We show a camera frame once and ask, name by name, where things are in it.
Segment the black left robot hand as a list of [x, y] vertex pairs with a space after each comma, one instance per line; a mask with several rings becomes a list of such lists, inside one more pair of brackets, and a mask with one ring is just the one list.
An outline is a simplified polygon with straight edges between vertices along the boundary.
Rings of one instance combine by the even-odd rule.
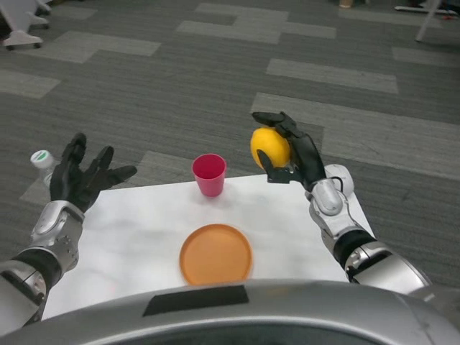
[[126, 182], [136, 175], [137, 168], [125, 165], [110, 168], [114, 148], [104, 147], [86, 170], [80, 164], [86, 153], [87, 137], [77, 133], [65, 147], [60, 163], [55, 167], [50, 181], [50, 199], [68, 201], [86, 212], [103, 190]]

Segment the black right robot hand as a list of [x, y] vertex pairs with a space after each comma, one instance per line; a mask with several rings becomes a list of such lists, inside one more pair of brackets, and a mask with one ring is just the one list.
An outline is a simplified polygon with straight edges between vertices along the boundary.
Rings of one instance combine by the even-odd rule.
[[256, 111], [256, 129], [250, 148], [254, 161], [267, 173], [270, 183], [298, 181], [306, 191], [326, 178], [324, 165], [311, 137], [302, 132], [285, 112]]

